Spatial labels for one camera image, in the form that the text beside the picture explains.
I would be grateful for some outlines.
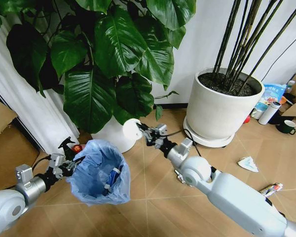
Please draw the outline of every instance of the wooden floor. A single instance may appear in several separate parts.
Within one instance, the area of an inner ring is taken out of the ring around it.
[[[165,110],[158,123],[168,132],[182,128],[185,110]],[[157,125],[154,112],[142,122]],[[180,143],[184,134],[171,140]],[[278,210],[296,221],[296,135],[262,126],[254,119],[244,124],[225,148],[198,146],[217,169],[241,179],[256,190],[281,182],[284,190],[270,199]],[[195,148],[191,154],[196,155]],[[71,195],[65,180],[43,194],[37,206],[2,237],[245,237],[250,236],[212,206],[197,189],[181,184],[169,161],[143,140],[124,154],[131,170],[131,201],[123,205],[88,207]],[[237,165],[252,156],[259,173]],[[37,169],[43,171],[44,164]]]

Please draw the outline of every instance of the baseboard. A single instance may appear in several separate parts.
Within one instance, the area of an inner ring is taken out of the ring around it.
[[[176,103],[176,104],[158,104],[161,105],[163,109],[185,109],[187,108],[187,103]]]

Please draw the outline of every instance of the soil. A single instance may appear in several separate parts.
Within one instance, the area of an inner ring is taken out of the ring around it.
[[[233,95],[233,96],[251,96],[255,95],[257,92],[248,84],[245,85],[245,87],[241,90],[240,94],[238,95],[238,91],[243,85],[243,80],[237,79],[234,85],[232,86],[231,90],[228,91],[227,88],[221,87],[221,80],[224,78],[224,74],[219,73],[218,78],[219,80],[215,81],[213,80],[214,74],[213,73],[205,73],[198,76],[198,80],[200,83],[202,83],[205,87],[217,91],[219,93],[225,94],[225,95]]]

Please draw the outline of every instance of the white curtain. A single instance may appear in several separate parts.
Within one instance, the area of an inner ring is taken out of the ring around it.
[[[53,90],[43,98],[14,69],[5,45],[10,30],[4,20],[0,29],[0,97],[14,110],[39,145],[48,154],[62,152],[60,143],[71,136],[77,142],[79,132],[63,111],[63,101]]]

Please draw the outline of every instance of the white thermos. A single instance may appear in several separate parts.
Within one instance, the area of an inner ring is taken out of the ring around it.
[[[281,107],[281,104],[278,102],[272,102],[263,115],[259,119],[259,124],[266,125],[267,122],[273,117],[276,111]]]

